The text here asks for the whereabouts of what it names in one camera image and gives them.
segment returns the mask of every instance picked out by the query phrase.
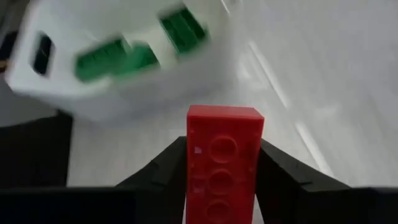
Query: green lego brick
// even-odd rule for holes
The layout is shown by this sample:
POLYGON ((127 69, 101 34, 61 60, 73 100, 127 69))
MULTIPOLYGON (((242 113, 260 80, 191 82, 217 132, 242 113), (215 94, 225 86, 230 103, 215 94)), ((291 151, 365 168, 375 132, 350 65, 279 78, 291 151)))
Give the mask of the green lego brick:
POLYGON ((190 52, 207 37, 207 32, 185 6, 160 17, 160 23, 180 54, 190 52))
POLYGON ((157 65, 159 62, 146 43, 135 43, 132 50, 127 53, 127 57, 120 62, 113 74, 115 76, 132 74, 149 65, 157 65))
POLYGON ((82 82, 89 82, 114 70, 127 56, 129 46, 119 37, 77 56, 75 75, 82 82))

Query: red lego brick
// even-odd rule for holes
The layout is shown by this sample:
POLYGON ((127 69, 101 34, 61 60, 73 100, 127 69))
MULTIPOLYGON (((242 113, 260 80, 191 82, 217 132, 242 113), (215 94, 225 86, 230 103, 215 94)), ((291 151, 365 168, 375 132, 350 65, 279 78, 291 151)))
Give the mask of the red lego brick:
POLYGON ((187 223, 252 222, 264 117, 254 108, 191 106, 187 223))

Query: lego brick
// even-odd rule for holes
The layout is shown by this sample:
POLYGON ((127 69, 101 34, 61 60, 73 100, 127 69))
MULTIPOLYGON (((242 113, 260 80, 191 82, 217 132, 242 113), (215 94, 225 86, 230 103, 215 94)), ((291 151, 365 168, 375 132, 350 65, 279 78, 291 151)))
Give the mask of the lego brick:
POLYGON ((263 125, 254 108, 190 107, 188 224, 251 223, 263 125))
POLYGON ((129 75, 142 68, 157 64, 159 64, 159 61, 148 44, 135 43, 132 50, 127 53, 126 58, 119 63, 113 75, 118 77, 129 75))
POLYGON ((190 52, 207 37, 206 31, 185 6, 162 16, 160 23, 180 54, 190 52))
POLYGON ((114 70, 126 58, 129 46, 119 37, 77 56, 75 75, 82 82, 89 82, 114 70))

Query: gray surface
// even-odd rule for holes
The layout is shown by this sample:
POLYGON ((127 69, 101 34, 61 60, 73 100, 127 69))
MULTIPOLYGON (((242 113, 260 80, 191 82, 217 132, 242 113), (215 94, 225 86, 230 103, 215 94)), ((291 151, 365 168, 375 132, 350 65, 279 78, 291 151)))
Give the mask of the gray surface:
POLYGON ((78 120, 70 185, 113 185, 185 134, 189 104, 256 107, 263 138, 350 185, 397 185, 398 2, 246 1, 236 83, 123 124, 78 120))

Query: lego stud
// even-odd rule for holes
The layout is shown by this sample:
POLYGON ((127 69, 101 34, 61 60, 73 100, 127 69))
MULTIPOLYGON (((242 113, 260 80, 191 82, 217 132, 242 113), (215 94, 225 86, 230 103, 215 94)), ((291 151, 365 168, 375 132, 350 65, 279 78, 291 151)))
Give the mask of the lego stud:
POLYGON ((225 223, 231 216, 231 208, 225 201, 217 200, 209 204, 206 216, 213 223, 225 223))
POLYGON ((237 151, 235 140, 228 136, 218 136, 210 143, 210 157, 217 163, 232 161, 237 151))
POLYGON ((209 190, 213 194, 226 195, 234 185, 231 173, 225 169, 216 170, 209 178, 209 190))

